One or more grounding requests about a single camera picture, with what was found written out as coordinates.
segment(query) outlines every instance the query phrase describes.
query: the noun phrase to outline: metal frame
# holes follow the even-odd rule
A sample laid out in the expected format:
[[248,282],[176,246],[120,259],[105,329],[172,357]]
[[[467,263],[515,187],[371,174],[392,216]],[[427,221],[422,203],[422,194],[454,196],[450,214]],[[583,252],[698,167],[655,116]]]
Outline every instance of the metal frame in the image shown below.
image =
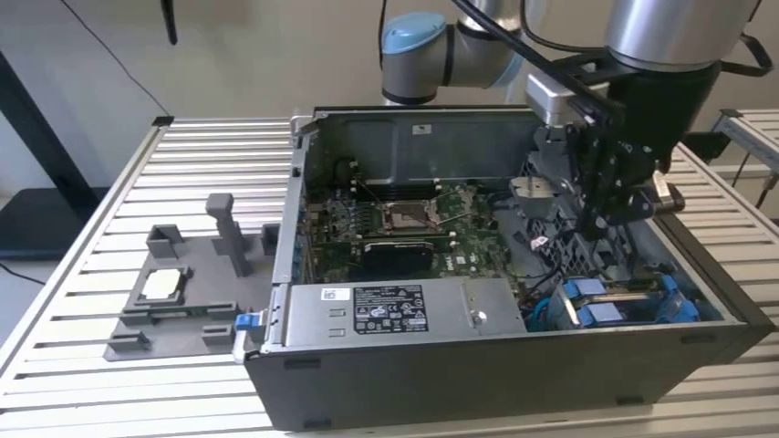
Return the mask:
[[779,172],[778,109],[724,109],[712,132],[723,132],[774,172]]
[[[164,216],[185,234],[215,235],[213,222],[197,212],[207,194],[220,188],[236,195],[243,229],[256,231],[284,205],[288,144],[288,120],[279,119],[176,120],[169,129],[152,130],[0,350],[0,436],[284,436],[271,429],[244,367],[231,355],[135,363],[109,363],[101,356],[147,256],[141,230]],[[688,200],[678,218],[776,324],[779,230],[684,148],[674,160],[670,181]],[[774,436],[778,393],[779,333],[772,333],[731,365],[698,370],[652,407],[357,433]]]

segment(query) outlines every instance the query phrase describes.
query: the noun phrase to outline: metal rail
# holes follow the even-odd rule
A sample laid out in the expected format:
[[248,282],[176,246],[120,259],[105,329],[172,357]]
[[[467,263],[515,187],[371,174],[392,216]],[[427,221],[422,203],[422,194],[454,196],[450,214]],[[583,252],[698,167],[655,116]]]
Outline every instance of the metal rail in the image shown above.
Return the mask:
[[[111,335],[147,251],[148,227],[216,235],[208,193],[236,197],[247,232],[277,220],[291,154],[288,120],[176,120],[155,129],[87,231],[0,351],[0,437],[275,437],[229,355],[107,362]],[[779,324],[779,230],[682,147],[671,181],[679,215]],[[560,412],[317,436],[779,436],[779,333],[731,365],[703,368],[651,407]]]
[[779,109],[724,109],[712,128],[779,172]]

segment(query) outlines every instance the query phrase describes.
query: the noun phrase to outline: black plastic part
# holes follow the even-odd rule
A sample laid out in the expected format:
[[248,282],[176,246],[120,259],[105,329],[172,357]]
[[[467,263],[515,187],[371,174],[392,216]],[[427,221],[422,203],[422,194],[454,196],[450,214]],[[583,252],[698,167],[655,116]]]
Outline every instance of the black plastic part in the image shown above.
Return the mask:
[[205,314],[213,320],[233,320],[241,313],[239,303],[235,301],[211,303],[208,306]]
[[443,61],[443,79],[440,80],[440,85],[443,87],[448,87],[450,82],[452,82],[452,69],[454,69],[454,25],[447,25],[447,57]]
[[108,340],[108,347],[116,351],[139,351],[148,348],[148,338],[140,330],[116,333]]
[[[93,191],[103,199],[108,189]],[[91,206],[73,208],[57,189],[21,190],[0,210],[0,259],[61,259],[93,211]]]
[[165,32],[168,42],[175,46],[179,42],[179,35],[175,30],[173,0],[160,0],[161,18],[165,21]]
[[151,126],[171,126],[173,119],[173,116],[159,116],[155,118],[155,121],[151,122]]
[[644,404],[644,397],[640,395],[628,395],[624,397],[618,397],[615,402],[618,406],[634,406],[636,404]]
[[176,258],[173,244],[184,242],[179,227],[172,225],[153,225],[145,237],[148,252],[155,258]]
[[431,94],[430,96],[422,96],[420,98],[404,98],[396,96],[385,89],[381,90],[381,95],[392,100],[395,103],[400,105],[424,105],[427,102],[432,101],[436,98],[436,93]]
[[319,358],[289,359],[284,361],[285,370],[311,370],[321,367],[321,360]]
[[692,265],[703,282],[715,292],[716,297],[726,305],[728,312],[743,322],[748,324],[744,333],[736,342],[732,342],[730,347],[720,352],[716,357],[716,363],[727,364],[742,357],[746,351],[755,345],[776,327],[771,319],[760,310],[752,298],[746,294],[744,290],[735,282],[732,277],[726,272],[722,265],[716,262],[712,255],[708,253],[687,227],[679,221],[679,218],[667,214],[654,218],[655,224],[671,240],[676,250]]
[[731,143],[731,138],[723,132],[690,132],[682,142],[698,158],[708,164],[722,155]]
[[276,254],[276,247],[279,246],[279,231],[280,224],[263,224],[263,234],[260,242],[263,244],[263,252],[265,256]]
[[235,341],[235,327],[232,324],[204,326],[201,339],[208,347],[232,345]]
[[236,276],[248,276],[252,268],[245,260],[244,235],[239,223],[232,220],[232,194],[211,193],[205,200],[205,212],[216,219],[219,238],[215,239],[215,249],[228,256]]
[[619,78],[608,87],[608,98],[624,106],[624,120],[616,138],[635,149],[651,148],[651,159],[639,152],[620,157],[623,183],[642,183],[655,171],[668,172],[671,152],[706,102],[719,76],[719,64],[684,73],[643,71]]
[[123,310],[121,315],[119,315],[119,320],[121,324],[127,327],[131,326],[141,326],[144,324],[153,324],[155,319],[151,316],[151,312],[139,310],[139,311],[128,311]]
[[744,116],[744,114],[742,114],[742,112],[736,109],[722,109],[719,112],[722,112],[722,114],[724,116],[728,116],[728,117],[743,117]]
[[316,430],[316,429],[329,429],[332,427],[332,421],[328,418],[321,420],[305,420],[303,422],[303,429]]

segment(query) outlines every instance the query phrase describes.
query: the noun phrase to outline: white wall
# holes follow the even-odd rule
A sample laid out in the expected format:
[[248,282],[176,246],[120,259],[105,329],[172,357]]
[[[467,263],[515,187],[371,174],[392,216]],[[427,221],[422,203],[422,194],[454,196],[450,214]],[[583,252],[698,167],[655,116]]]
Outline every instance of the white wall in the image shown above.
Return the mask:
[[0,114],[0,198],[32,187],[53,187],[53,183]]
[[[175,116],[279,117],[383,101],[379,0],[179,1],[175,47],[159,0],[69,4]],[[391,0],[388,17],[412,10],[456,17],[446,0]],[[0,49],[88,181],[109,184],[160,115],[156,105],[57,0],[0,2]],[[443,89],[438,102],[502,103],[503,96]],[[23,151],[9,154],[0,172]]]

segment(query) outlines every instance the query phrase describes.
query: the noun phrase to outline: black power cord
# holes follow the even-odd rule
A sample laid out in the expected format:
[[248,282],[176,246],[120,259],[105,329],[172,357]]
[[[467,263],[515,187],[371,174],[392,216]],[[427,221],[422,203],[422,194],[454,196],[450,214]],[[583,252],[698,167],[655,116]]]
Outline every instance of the black power cord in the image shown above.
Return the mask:
[[763,191],[759,193],[759,198],[758,198],[758,203],[755,204],[755,208],[760,208],[763,206],[763,203],[766,202],[766,196],[768,196],[768,189],[763,189]]
[[[564,244],[566,243],[564,239],[568,236],[574,235],[576,232],[578,232],[576,229],[568,229],[568,230],[562,231],[550,239],[550,241],[546,243],[546,245],[552,245],[560,239],[563,239],[563,244]],[[558,275],[558,273],[560,271],[563,271],[563,251],[559,252],[558,263],[556,263],[555,267],[551,269],[551,271],[543,277],[540,277],[540,279],[534,284],[534,286],[530,289],[527,289],[527,295],[532,295],[538,291],[538,288],[544,283],[547,283]]]
[[555,43],[554,41],[548,41],[544,37],[539,36],[532,30],[527,23],[527,7],[526,1],[520,0],[520,22],[522,22],[522,32],[527,35],[531,40],[534,40],[539,45],[543,47],[554,48],[555,50],[560,50],[562,52],[571,52],[571,53],[587,53],[587,52],[600,52],[603,51],[603,47],[579,47],[579,46],[568,46],[567,44]]
[[5,266],[3,263],[0,263],[0,268],[8,272],[12,276],[16,276],[27,281],[32,281],[33,283],[39,284],[40,286],[44,286],[47,283],[44,283],[43,281],[40,281],[37,278],[32,278],[31,276],[27,276],[24,274],[20,274],[19,272],[13,271],[8,266]]
[[379,14],[379,68],[383,68],[384,62],[384,21],[387,18],[387,0],[381,0],[381,13]]
[[742,172],[744,171],[746,162],[750,161],[750,152],[746,153],[744,160],[742,161],[742,165],[739,166],[739,170],[735,172],[735,176],[732,177],[732,183],[730,187],[735,188],[735,184],[739,182],[739,178],[742,178]]
[[119,60],[119,57],[113,53],[113,50],[111,50],[111,48],[108,47],[108,45],[105,44],[105,42],[100,39],[100,37],[97,36],[97,34],[95,34],[95,32],[92,31],[92,29],[89,28],[89,26],[87,26],[87,23],[81,19],[81,17],[77,14],[77,12],[73,10],[73,7],[71,7],[71,5],[68,5],[68,2],[65,0],[60,0],[60,3],[63,3],[63,5],[64,5],[64,7],[67,7],[68,11],[71,11],[71,14],[76,18],[77,22],[84,26],[84,29],[87,29],[87,32],[91,33],[91,35],[95,37],[95,39],[97,40],[97,42],[100,43],[100,45],[104,47],[105,51],[108,52],[108,55],[111,55],[111,57],[113,58],[113,60],[117,61],[119,67],[124,71],[124,74],[127,75],[127,77],[131,79],[131,81],[135,83],[135,85],[137,85],[137,87],[144,91],[145,95],[155,101],[155,103],[160,107],[161,112],[164,112],[165,116],[169,116],[171,113],[168,112],[168,110],[165,109],[165,107],[161,106],[160,101],[157,100],[157,98],[155,98],[155,95],[151,94],[151,92],[148,91],[147,87],[144,87],[141,85],[141,83],[137,81],[137,79],[132,76],[131,71],[127,69],[127,67],[124,67],[124,64]]

